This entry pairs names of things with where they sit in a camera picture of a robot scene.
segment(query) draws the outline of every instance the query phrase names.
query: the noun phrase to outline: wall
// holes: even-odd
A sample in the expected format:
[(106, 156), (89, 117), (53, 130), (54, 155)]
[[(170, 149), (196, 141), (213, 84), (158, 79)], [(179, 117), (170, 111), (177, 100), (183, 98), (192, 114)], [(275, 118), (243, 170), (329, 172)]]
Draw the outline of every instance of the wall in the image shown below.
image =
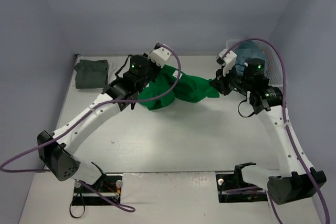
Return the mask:
[[(285, 58), (296, 134), (315, 167), (327, 175), (322, 192), (331, 223), (336, 221), (335, 38), (335, 0), (291, 0), (271, 35)], [(318, 197), (314, 202), (324, 218)]]
[[(0, 0), (0, 163), (53, 130), (73, 54), (45, 0)], [(37, 153), (10, 168), (41, 167)], [(0, 223), (17, 224), (33, 174), (0, 173)]]
[(157, 41), (217, 53), (229, 38), (268, 38), (289, 0), (47, 0), (76, 53), (139, 53)]

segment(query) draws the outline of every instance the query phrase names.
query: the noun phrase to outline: white table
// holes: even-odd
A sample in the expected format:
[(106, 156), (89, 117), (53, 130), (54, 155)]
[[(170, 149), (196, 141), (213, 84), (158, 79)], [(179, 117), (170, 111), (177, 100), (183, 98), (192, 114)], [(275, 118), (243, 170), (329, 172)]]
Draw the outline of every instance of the white table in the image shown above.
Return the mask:
[[(108, 59), (118, 66), (125, 60), (84, 58)], [(218, 69), (214, 57), (184, 56), (181, 63), (187, 74), (204, 78), (213, 78)], [(173, 58), (169, 64), (176, 66)], [(81, 112), (99, 92), (76, 90), (74, 73), (59, 126)], [(125, 173), (121, 200), (134, 206), (136, 212), (88, 207), (83, 218), (72, 219), (68, 206), (73, 180), (58, 182), (51, 173), (44, 173), (34, 177), (20, 224), (277, 223), (267, 202), (218, 202), (214, 171), (232, 170), (244, 162), (278, 168), (276, 154), (258, 118), (238, 115), (237, 105), (242, 99), (232, 93), (197, 104), (175, 101), (155, 112), (140, 105), (134, 111), (126, 109), (95, 131), (77, 154), (106, 172)], [(311, 199), (277, 209), (284, 223), (320, 223)]]

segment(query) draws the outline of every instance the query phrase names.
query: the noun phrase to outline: robotic arm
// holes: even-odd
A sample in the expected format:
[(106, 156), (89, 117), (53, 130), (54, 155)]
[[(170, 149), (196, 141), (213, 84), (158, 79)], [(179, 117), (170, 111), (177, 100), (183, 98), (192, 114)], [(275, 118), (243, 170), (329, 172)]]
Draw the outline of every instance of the robotic arm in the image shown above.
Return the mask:
[(317, 172), (314, 169), (304, 154), (290, 123), (287, 108), (287, 121), (284, 121), (281, 90), (269, 86), (269, 79), (264, 75), (265, 61), (247, 60), (241, 76), (235, 69), (236, 57), (235, 53), (230, 51), (223, 60), (217, 59), (222, 66), (216, 71), (216, 78), (211, 81), (211, 85), (223, 95), (237, 91), (246, 97), (244, 101), (248, 102), (254, 111), (250, 116), (257, 115), (264, 124), (276, 149), (280, 166), (279, 172), (276, 172), (263, 169), (255, 163), (237, 165), (235, 177), (238, 185), (246, 187), (252, 184), (269, 191), (278, 205), (312, 197), (316, 190), (295, 154), (286, 125), (289, 126), (294, 143), (318, 186), (321, 187), (327, 179), (323, 171)]
[(103, 185), (106, 174), (94, 163), (86, 163), (76, 157), (78, 147), (98, 127), (111, 117), (123, 111), (130, 103), (118, 103), (119, 100), (136, 100), (138, 94), (150, 81), (155, 81), (171, 52), (157, 44), (154, 50), (144, 55), (129, 55), (130, 68), (122, 77), (108, 84), (101, 94), (76, 118), (52, 134), (41, 132), (38, 144), (43, 144), (61, 135), (60, 140), (39, 150), (39, 157), (59, 181), (69, 178), (82, 180), (94, 188)]

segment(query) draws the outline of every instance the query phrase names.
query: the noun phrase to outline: white label on green cloth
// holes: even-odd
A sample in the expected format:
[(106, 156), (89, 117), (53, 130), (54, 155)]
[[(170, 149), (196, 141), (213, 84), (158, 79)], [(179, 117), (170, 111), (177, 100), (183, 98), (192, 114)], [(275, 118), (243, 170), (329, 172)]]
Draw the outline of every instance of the white label on green cloth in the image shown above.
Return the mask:
[(178, 70), (175, 70), (175, 72), (173, 73), (173, 77), (177, 78), (177, 74), (179, 73)]

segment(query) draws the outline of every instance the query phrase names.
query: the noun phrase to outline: green fabric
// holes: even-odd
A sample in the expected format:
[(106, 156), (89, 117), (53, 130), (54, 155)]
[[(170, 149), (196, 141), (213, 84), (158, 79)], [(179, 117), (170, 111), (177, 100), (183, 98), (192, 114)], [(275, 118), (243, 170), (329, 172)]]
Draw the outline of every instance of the green fabric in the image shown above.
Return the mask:
[(75, 65), (76, 89), (103, 88), (107, 84), (108, 69), (107, 60), (80, 60)]
[[(176, 77), (173, 75), (175, 71), (176, 68), (165, 65), (156, 81), (150, 82), (149, 87), (145, 88), (139, 94), (139, 99), (153, 98), (167, 91), (176, 80)], [(210, 80), (197, 76), (188, 76), (182, 72), (182, 77), (173, 92), (170, 92), (159, 100), (141, 104), (146, 106), (149, 110), (157, 110), (170, 105), (174, 102), (175, 97), (182, 101), (193, 103), (199, 102), (206, 97), (218, 98), (218, 91), (211, 87), (209, 82)]]

